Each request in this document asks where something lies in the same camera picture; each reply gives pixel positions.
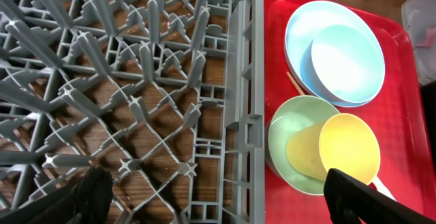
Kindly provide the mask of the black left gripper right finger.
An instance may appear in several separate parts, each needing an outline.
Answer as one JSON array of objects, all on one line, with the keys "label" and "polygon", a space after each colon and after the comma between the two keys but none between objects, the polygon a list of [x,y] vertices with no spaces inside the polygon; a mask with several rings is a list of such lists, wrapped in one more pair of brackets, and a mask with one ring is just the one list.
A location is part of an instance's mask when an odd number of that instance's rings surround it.
[{"label": "black left gripper right finger", "polygon": [[334,168],[328,171],[324,198],[333,223],[435,224],[434,220]]}]

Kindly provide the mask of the yellow plastic cup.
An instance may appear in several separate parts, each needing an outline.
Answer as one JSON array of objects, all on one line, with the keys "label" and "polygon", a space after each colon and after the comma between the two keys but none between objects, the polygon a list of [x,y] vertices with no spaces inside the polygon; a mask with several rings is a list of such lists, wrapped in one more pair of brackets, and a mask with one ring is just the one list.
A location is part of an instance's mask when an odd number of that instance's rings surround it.
[{"label": "yellow plastic cup", "polygon": [[338,169],[369,185],[380,165],[379,143],[372,129],[359,117],[339,113],[306,127],[290,137],[286,158],[299,173],[325,181]]}]

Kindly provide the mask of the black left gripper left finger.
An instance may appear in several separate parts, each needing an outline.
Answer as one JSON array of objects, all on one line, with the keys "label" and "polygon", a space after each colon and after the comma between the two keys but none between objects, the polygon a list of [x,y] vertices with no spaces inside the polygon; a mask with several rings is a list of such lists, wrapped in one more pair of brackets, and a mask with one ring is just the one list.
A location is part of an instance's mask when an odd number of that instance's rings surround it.
[{"label": "black left gripper left finger", "polygon": [[108,218],[113,198],[113,180],[109,171],[91,166],[75,184],[1,217],[7,224],[101,224]]}]

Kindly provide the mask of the light blue bowl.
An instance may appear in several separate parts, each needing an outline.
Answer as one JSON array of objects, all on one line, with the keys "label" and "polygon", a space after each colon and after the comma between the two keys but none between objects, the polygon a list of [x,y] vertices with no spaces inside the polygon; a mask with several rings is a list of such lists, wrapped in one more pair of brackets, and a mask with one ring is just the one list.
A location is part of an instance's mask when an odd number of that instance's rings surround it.
[{"label": "light blue bowl", "polygon": [[341,106],[361,106],[373,100],[381,90],[385,72],[375,35],[346,25],[331,25],[316,33],[300,65],[308,88]]}]

